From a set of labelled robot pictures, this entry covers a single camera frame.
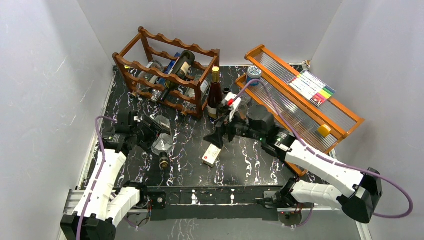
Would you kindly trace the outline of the clear bottle gold label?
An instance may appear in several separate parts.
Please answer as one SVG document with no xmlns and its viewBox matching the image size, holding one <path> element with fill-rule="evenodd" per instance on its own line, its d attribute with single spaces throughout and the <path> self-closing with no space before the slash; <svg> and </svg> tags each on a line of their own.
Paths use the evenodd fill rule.
<svg viewBox="0 0 424 240">
<path fill-rule="evenodd" d="M 171 122 L 163 115 L 156 116 L 154 121 L 165 129 L 165 133 L 159 134 L 151 147 L 151 151 L 153 154 L 159 156 L 159 166 L 162 169 L 166 169 L 170 166 L 170 156 L 174 149 L 173 137 L 171 136 Z"/>
</svg>

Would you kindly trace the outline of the clear glass bottle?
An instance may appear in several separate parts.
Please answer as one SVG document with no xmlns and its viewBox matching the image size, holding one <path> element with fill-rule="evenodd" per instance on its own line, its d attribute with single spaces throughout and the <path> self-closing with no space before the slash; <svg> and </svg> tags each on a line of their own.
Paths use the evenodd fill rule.
<svg viewBox="0 0 424 240">
<path fill-rule="evenodd" d="M 246 94 L 243 93 L 239 99 L 241 99 L 240 105 L 238 107 L 238 112 L 240 114 L 240 117 L 242 119 L 245 119 L 247 114 L 248 114 L 248 109 L 249 109 L 249 103 L 251 102 L 252 98 Z"/>
</svg>

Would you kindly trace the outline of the dark red wine bottle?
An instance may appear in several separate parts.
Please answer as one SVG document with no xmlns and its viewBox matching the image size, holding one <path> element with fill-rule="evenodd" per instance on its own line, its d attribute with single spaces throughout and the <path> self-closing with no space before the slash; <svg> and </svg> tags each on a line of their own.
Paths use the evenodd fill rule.
<svg viewBox="0 0 424 240">
<path fill-rule="evenodd" d="M 207 99 L 207 111 L 211 119 L 218 117 L 218 105 L 222 103 L 223 93 L 220 80 L 220 68 L 214 66 L 212 68 L 212 80 L 209 88 Z"/>
</svg>

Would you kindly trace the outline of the green wine bottle brown label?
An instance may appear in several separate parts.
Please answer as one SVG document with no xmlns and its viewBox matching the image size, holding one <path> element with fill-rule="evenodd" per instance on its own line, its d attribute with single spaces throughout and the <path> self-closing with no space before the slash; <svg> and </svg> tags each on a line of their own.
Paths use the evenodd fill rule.
<svg viewBox="0 0 424 240">
<path fill-rule="evenodd" d="M 229 87 L 225 87 L 225 88 L 222 89 L 222 95 L 224 97 L 226 97 L 228 95 L 228 93 L 230 93 L 230 92 L 231 92 L 231 89 Z"/>
</svg>

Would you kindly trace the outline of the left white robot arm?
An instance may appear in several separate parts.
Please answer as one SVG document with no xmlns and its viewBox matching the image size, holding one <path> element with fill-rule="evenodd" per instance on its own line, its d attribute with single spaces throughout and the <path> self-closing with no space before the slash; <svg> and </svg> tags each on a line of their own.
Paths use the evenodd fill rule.
<svg viewBox="0 0 424 240">
<path fill-rule="evenodd" d="M 127 181 L 113 193 L 119 171 L 136 147 L 148 151 L 161 134 L 171 127 L 136 111 L 123 111 L 112 120 L 111 127 L 100 131 L 95 123 L 101 158 L 88 185 L 72 213 L 63 215 L 60 228 L 67 240 L 113 240 L 117 226 L 133 208 L 152 207 L 147 186 Z"/>
</svg>

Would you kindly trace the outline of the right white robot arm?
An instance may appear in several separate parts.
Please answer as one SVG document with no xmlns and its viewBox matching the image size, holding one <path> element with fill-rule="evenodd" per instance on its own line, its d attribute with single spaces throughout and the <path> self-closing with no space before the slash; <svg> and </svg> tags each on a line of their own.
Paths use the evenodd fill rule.
<svg viewBox="0 0 424 240">
<path fill-rule="evenodd" d="M 326 181 L 309 183 L 292 178 L 279 195 L 288 207 L 300 203 L 314 203 L 342 210 L 351 219 L 368 224 L 383 195 L 380 172 L 370 167 L 361 172 L 349 169 L 328 155 L 296 139 L 275 123 L 274 115 L 263 113 L 258 117 L 241 118 L 236 113 L 220 117 L 215 131 L 203 139 L 219 149 L 224 146 L 224 135 L 232 141 L 235 136 L 258 140 L 269 155 L 284 162 L 296 164 Z"/>
</svg>

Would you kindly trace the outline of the blue patterned bottle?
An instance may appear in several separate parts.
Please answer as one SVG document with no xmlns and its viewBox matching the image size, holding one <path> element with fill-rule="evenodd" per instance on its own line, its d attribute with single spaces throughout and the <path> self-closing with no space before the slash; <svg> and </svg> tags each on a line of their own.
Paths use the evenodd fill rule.
<svg viewBox="0 0 424 240">
<path fill-rule="evenodd" d="M 175 63 L 176 63 L 176 60 L 172 60 L 172 61 L 168 64 L 168 66 L 164 69 L 163 73 L 164 73 L 165 75 L 168 75 L 168 74 L 172 71 L 172 69 L 173 69 L 173 67 L 174 67 Z M 160 85 L 165 85 L 165 82 L 166 82 L 166 79 L 165 79 L 165 78 L 163 78 L 163 77 L 160 77 L 160 78 L 156 81 L 156 83 L 157 83 L 157 84 L 160 84 Z"/>
</svg>

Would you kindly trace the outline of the clear bottle white label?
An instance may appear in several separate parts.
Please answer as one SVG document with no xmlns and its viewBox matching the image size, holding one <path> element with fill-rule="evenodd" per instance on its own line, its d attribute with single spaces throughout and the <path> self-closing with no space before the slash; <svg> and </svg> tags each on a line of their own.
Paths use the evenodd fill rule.
<svg viewBox="0 0 424 240">
<path fill-rule="evenodd" d="M 200 92 L 201 92 L 201 100 L 202 101 L 206 98 L 205 97 L 205 94 L 206 94 L 207 90 L 209 89 L 210 83 L 211 83 L 211 81 L 209 80 L 208 77 L 206 77 L 205 80 L 200 85 Z M 196 95 L 195 94 L 195 90 L 192 89 L 192 88 L 188 88 L 187 91 L 184 93 L 184 95 L 186 97 L 193 98 Z M 191 102 L 188 102 L 188 101 L 185 101 L 183 103 L 183 107 L 184 107 L 184 109 L 181 112 L 183 115 L 187 115 L 189 110 L 190 111 L 195 111 L 195 112 L 197 111 L 196 110 L 196 107 L 197 106 L 194 103 L 191 103 Z"/>
</svg>

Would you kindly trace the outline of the dark bottle cream label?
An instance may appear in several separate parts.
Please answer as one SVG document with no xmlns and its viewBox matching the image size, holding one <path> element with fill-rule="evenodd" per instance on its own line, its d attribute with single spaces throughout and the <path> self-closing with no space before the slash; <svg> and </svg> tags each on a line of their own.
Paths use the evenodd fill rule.
<svg viewBox="0 0 424 240">
<path fill-rule="evenodd" d="M 186 75 L 192 66 L 192 64 L 195 62 L 195 55 L 193 52 L 189 50 L 184 50 L 176 63 L 174 64 L 172 70 L 170 71 L 170 74 L 174 74 L 180 79 L 184 80 L 186 78 Z M 164 102 L 171 91 L 175 90 L 178 87 L 178 84 L 175 82 L 172 82 L 170 80 L 165 81 L 165 89 L 162 92 L 162 94 L 159 97 L 159 100 L 161 102 Z"/>
</svg>

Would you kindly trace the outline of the white rectangular box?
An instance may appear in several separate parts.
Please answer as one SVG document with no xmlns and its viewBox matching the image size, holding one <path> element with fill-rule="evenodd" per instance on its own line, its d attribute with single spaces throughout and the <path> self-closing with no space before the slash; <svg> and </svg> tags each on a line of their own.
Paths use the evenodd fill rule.
<svg viewBox="0 0 424 240">
<path fill-rule="evenodd" d="M 210 144 L 202 157 L 202 163 L 206 164 L 210 168 L 213 168 L 219 158 L 221 151 L 222 150 L 217 146 Z"/>
</svg>

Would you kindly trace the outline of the orange tiered display shelf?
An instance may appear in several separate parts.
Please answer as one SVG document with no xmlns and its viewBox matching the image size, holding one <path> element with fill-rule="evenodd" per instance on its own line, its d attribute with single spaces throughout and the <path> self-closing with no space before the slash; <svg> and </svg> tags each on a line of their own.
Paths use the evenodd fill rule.
<svg viewBox="0 0 424 240">
<path fill-rule="evenodd" d="M 303 70 L 308 70 L 296 70 L 263 44 L 250 50 L 244 58 L 262 70 L 260 83 L 247 87 L 245 92 L 272 111 L 285 128 L 292 126 L 313 148 L 330 153 L 364 122 L 362 117 L 339 102 L 335 94 L 320 107 L 306 100 L 289 86 L 289 82 Z M 322 137 L 317 132 L 321 125 L 331 127 L 331 134 Z"/>
</svg>

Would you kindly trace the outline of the blue lidded jar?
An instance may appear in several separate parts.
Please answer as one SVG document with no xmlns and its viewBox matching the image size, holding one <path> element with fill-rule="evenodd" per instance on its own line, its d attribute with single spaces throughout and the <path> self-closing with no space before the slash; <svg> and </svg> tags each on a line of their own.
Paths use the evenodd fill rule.
<svg viewBox="0 0 424 240">
<path fill-rule="evenodd" d="M 262 70 L 255 65 L 250 66 L 246 72 L 246 82 L 249 83 L 253 80 L 258 80 L 262 77 Z"/>
</svg>

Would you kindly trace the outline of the pack of coloured markers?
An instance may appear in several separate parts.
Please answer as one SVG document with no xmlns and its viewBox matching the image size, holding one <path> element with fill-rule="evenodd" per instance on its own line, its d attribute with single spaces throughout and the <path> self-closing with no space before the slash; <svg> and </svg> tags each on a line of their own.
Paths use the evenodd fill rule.
<svg viewBox="0 0 424 240">
<path fill-rule="evenodd" d="M 289 86 L 316 107 L 320 107 L 336 93 L 329 85 L 307 70 L 297 74 L 289 82 Z"/>
</svg>

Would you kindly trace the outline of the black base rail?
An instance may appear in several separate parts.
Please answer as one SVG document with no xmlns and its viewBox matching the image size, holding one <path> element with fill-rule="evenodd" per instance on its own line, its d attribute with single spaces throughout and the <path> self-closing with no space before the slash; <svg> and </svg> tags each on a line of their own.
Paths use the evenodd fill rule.
<svg viewBox="0 0 424 240">
<path fill-rule="evenodd" d="M 281 186 L 172 186 L 147 188 L 153 221 L 179 219 L 262 219 L 277 221 L 282 212 L 308 211 L 310 203 L 272 197 Z"/>
</svg>

